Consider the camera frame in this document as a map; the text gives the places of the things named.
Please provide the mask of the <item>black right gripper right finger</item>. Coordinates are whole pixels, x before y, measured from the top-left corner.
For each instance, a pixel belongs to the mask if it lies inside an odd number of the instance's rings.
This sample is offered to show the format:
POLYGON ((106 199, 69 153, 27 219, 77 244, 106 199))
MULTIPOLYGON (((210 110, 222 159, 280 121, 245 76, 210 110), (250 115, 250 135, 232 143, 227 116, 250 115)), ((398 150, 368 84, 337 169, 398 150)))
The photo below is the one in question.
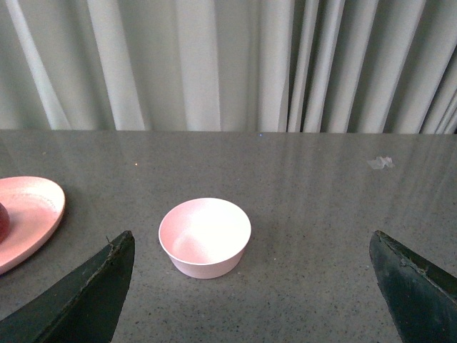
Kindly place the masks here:
POLYGON ((456 278, 382 231, 369 254, 402 342, 456 341, 456 278))

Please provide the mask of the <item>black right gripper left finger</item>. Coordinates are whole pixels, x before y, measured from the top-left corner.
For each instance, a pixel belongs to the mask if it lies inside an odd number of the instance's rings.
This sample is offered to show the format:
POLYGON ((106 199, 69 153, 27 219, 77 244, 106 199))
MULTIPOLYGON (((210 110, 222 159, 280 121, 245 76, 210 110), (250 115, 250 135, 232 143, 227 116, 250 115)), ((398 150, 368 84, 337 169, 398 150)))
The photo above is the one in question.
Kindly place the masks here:
POLYGON ((2 342, 110 342, 129 290, 135 239, 125 231, 1 321, 2 342))

